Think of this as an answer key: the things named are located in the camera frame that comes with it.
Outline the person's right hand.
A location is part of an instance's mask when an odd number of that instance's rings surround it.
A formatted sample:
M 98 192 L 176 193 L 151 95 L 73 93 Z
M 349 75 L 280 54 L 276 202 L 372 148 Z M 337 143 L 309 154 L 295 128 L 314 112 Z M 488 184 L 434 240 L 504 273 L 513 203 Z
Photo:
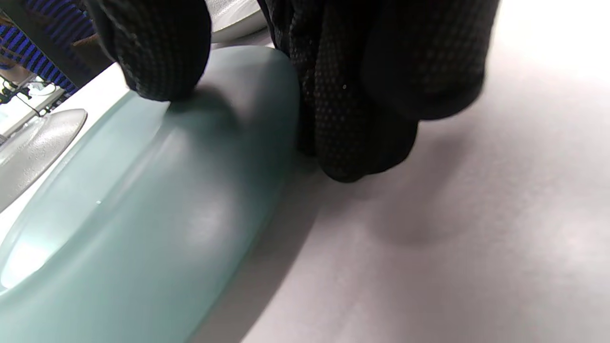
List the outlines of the person's right hand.
M 87 0 L 101 45 L 129 89 L 153 101 L 193 92 L 211 50 L 202 0 Z M 300 95 L 299 149 L 338 182 L 410 154 L 423 120 L 482 91 L 497 0 L 260 0 Z

